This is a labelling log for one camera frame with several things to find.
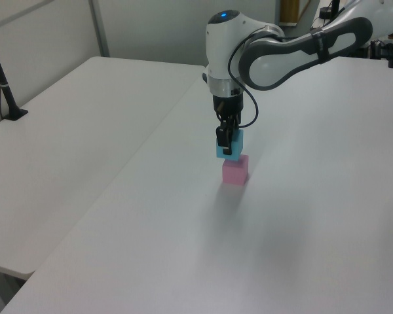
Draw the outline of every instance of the cable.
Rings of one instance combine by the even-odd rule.
[[[251,122],[249,122],[248,124],[245,124],[245,125],[243,125],[243,126],[239,126],[240,129],[247,128],[248,126],[251,126],[253,123],[255,123],[255,121],[257,120],[257,117],[259,116],[259,107],[257,106],[256,99],[255,99],[254,96],[249,92],[249,90],[245,87],[245,85],[243,85],[242,83],[240,83],[240,82],[238,81],[238,79],[231,73],[230,65],[231,65],[231,61],[233,60],[234,55],[236,54],[237,50],[239,50],[240,47],[241,47],[248,39],[251,39],[251,38],[255,35],[255,32],[256,32],[256,31],[259,31],[259,30],[261,30],[261,29],[263,29],[263,28],[264,28],[264,27],[262,27],[262,28],[260,28],[260,29],[256,29],[253,33],[251,33],[249,36],[247,36],[245,39],[243,39],[243,41],[241,41],[241,42],[237,45],[237,47],[235,48],[235,50],[234,50],[233,53],[231,54],[231,57],[230,57],[229,62],[228,62],[228,64],[227,64],[227,70],[228,70],[228,72],[229,72],[230,77],[236,82],[236,84],[238,84],[238,85],[239,85],[239,86],[249,95],[249,97],[250,97],[250,98],[252,99],[252,101],[253,101],[253,104],[255,105],[255,111],[256,111],[256,113],[255,113],[255,118],[253,118],[253,120],[252,120]]]
[[[255,117],[253,118],[253,120],[252,120],[251,122],[249,122],[249,123],[247,123],[247,124],[245,124],[245,125],[243,125],[243,126],[239,126],[240,129],[247,128],[247,127],[251,126],[253,123],[255,123],[255,121],[257,120],[257,117],[259,116],[259,107],[258,107],[257,102],[256,102],[256,99],[254,98],[254,96],[252,95],[252,93],[249,92],[249,90],[245,87],[245,85],[243,85],[241,82],[239,82],[239,80],[231,73],[230,66],[231,66],[231,62],[232,62],[232,60],[233,60],[233,58],[234,58],[234,55],[235,55],[236,52],[240,49],[240,47],[241,47],[243,44],[245,44],[247,40],[251,39],[251,38],[256,34],[257,31],[259,31],[259,30],[261,30],[261,29],[263,29],[263,28],[264,28],[264,27],[259,28],[259,29],[256,29],[256,30],[253,31],[249,36],[247,36],[245,39],[243,39],[243,40],[237,45],[237,47],[235,48],[235,50],[234,50],[233,53],[231,54],[231,57],[230,57],[229,62],[228,62],[228,64],[227,64],[227,71],[229,72],[230,77],[236,82],[236,84],[238,84],[238,85],[239,85],[239,86],[249,95],[250,99],[253,101],[253,104],[255,105]],[[275,34],[268,34],[268,35],[262,36],[262,37],[260,37],[260,38],[258,38],[258,39],[261,39],[261,38],[268,38],[268,37],[274,38],[274,39],[279,40],[279,41],[292,40],[292,39],[298,38],[298,37],[279,37],[279,36],[277,36],[277,35],[275,35]]]

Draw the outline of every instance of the robotic arm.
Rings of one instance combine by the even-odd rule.
[[[351,0],[332,23],[290,41],[278,26],[235,10],[213,16],[206,31],[206,82],[221,122],[217,145],[230,156],[233,134],[252,123],[240,126],[245,84],[272,90],[300,71],[393,33],[393,0]]]

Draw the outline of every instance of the white wall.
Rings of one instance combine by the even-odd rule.
[[[279,0],[95,0],[111,57],[206,65],[206,23],[235,9],[275,23]]]
[[[55,0],[0,27],[1,65],[18,106],[99,55],[88,0]]]

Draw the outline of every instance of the pink cube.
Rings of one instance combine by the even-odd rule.
[[[248,172],[248,155],[240,155],[237,162],[226,159],[223,163],[223,183],[244,185],[248,178]]]

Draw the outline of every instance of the blue cube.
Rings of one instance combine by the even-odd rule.
[[[223,152],[223,147],[218,146],[217,144],[217,157],[224,158],[227,160],[238,161],[240,154],[243,150],[243,130],[234,130],[233,138],[231,141],[231,155],[226,155]]]

